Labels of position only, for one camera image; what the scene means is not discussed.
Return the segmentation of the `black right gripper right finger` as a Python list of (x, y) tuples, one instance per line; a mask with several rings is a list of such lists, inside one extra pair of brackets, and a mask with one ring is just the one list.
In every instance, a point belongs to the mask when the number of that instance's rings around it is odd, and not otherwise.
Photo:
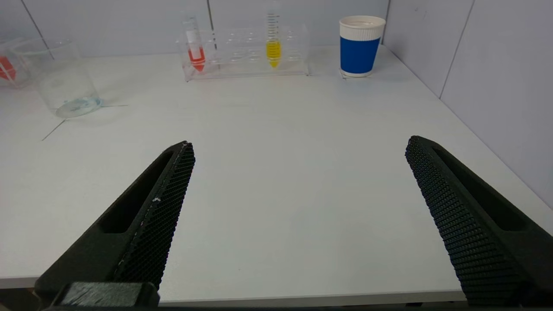
[(405, 157), (469, 305), (551, 305), (553, 238), (440, 144)]

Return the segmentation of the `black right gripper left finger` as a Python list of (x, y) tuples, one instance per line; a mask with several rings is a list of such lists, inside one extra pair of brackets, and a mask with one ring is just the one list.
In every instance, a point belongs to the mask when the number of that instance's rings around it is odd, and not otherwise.
[(74, 282), (159, 288), (195, 161), (190, 142), (164, 150), (38, 278), (37, 295), (53, 299)]

